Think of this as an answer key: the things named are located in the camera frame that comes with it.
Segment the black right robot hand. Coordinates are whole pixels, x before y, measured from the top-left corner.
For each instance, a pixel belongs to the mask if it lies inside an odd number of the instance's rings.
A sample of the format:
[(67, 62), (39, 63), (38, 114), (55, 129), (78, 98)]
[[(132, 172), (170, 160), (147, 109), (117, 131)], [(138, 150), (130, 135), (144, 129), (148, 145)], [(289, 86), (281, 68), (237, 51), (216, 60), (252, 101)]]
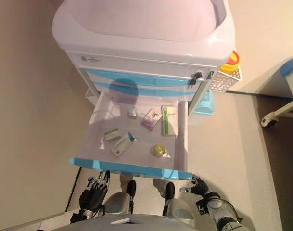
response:
[(181, 193), (192, 193), (200, 196), (204, 196), (208, 192), (208, 185), (200, 177), (193, 175), (191, 182), (194, 184), (193, 187), (182, 187), (179, 191)]

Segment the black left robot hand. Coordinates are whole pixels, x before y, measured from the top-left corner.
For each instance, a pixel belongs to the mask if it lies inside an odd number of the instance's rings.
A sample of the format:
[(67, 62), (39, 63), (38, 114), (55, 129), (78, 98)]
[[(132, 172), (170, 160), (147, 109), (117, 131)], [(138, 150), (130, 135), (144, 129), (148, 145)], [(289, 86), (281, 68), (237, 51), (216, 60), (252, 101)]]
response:
[(101, 171), (97, 178), (89, 177), (88, 184), (79, 198), (80, 209), (96, 213), (102, 206), (110, 183), (110, 171)]

